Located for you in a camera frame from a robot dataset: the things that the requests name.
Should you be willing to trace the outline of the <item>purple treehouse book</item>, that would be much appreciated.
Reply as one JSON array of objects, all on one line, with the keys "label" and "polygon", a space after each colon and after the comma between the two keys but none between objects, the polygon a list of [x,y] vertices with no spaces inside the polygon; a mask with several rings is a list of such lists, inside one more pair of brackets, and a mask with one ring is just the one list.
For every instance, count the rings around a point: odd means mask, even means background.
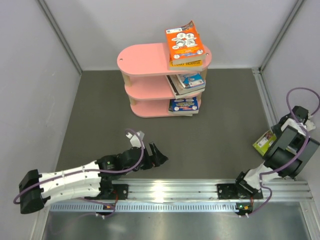
[{"label": "purple treehouse book", "polygon": [[175,117],[181,117],[181,116],[185,116],[185,117],[192,117],[193,114],[190,114],[190,113],[172,113],[171,114],[172,116],[175,116]]}]

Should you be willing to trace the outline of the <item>dark blue treehouse book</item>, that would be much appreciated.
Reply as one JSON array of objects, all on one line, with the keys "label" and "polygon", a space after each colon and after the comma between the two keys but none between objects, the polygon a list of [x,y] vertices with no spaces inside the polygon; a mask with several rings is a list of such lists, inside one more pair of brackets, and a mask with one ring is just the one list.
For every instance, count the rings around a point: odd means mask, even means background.
[{"label": "dark blue treehouse book", "polygon": [[169,101],[168,112],[173,115],[193,115],[199,113],[199,103],[197,97],[171,99]]}]

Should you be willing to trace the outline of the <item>dark tale of two cities book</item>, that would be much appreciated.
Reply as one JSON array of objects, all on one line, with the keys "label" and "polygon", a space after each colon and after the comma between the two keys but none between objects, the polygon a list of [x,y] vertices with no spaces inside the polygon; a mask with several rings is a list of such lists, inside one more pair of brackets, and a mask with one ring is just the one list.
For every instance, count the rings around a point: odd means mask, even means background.
[{"label": "dark tale of two cities book", "polygon": [[202,85],[186,88],[183,87],[181,82],[178,80],[177,75],[166,75],[165,77],[175,99],[195,97],[202,93],[206,87],[206,83],[204,82]]}]

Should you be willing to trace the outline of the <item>blue 26-storey treehouse book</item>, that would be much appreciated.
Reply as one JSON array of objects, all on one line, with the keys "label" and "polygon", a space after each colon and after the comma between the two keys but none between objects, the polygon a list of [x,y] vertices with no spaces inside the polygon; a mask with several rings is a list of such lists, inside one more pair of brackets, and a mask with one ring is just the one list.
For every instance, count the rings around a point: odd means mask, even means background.
[{"label": "blue 26-storey treehouse book", "polygon": [[176,77],[183,89],[203,89],[206,86],[199,73],[177,74]]}]

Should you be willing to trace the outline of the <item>yellow 130-storey treehouse book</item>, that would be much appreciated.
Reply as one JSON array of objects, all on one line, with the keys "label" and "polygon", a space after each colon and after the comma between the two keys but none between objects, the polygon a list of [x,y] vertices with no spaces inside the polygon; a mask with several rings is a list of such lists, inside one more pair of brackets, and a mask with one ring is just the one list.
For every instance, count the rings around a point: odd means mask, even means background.
[{"label": "yellow 130-storey treehouse book", "polygon": [[197,60],[192,62],[186,62],[181,64],[173,64],[173,61],[169,61],[168,69],[170,71],[189,71],[200,72],[203,69],[203,61]]}]

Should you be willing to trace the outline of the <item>lime green treehouse book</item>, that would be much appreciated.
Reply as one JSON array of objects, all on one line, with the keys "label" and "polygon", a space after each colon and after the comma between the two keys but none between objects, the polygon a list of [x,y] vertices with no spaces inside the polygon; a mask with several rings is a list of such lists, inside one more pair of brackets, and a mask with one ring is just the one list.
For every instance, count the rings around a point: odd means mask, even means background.
[{"label": "lime green treehouse book", "polygon": [[261,156],[264,156],[276,139],[276,135],[268,130],[252,146]]}]

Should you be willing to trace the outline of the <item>orange 78-storey treehouse book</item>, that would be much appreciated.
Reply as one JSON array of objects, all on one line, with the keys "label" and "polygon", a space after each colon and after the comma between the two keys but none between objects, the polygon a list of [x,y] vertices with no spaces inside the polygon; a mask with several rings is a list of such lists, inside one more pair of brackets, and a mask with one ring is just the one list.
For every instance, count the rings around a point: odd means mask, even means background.
[{"label": "orange 78-storey treehouse book", "polygon": [[206,58],[205,47],[193,21],[180,27],[166,29],[165,36],[173,64],[203,61]]}]

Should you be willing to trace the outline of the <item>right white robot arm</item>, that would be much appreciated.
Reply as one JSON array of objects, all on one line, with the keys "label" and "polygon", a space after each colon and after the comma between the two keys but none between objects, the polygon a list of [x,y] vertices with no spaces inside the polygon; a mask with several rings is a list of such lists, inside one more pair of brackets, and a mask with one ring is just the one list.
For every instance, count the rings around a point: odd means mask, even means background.
[{"label": "right white robot arm", "polygon": [[314,138],[307,140],[306,131],[313,127],[309,120],[309,111],[302,106],[295,106],[292,114],[283,116],[278,124],[271,127],[257,142],[263,151],[263,163],[255,169],[241,172],[233,185],[233,192],[238,198],[250,198],[261,190],[261,182],[275,178],[296,177],[320,146]]}]

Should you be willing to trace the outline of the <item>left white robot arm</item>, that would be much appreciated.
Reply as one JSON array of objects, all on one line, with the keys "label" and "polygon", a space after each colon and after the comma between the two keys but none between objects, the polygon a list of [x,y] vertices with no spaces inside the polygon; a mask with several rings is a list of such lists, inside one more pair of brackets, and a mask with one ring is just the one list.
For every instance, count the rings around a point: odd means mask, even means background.
[{"label": "left white robot arm", "polygon": [[19,183],[19,194],[13,202],[26,215],[64,200],[106,200],[113,194],[114,180],[131,172],[160,167],[168,160],[153,142],[149,147],[151,153],[145,147],[133,146],[68,170],[49,173],[30,170]]}]

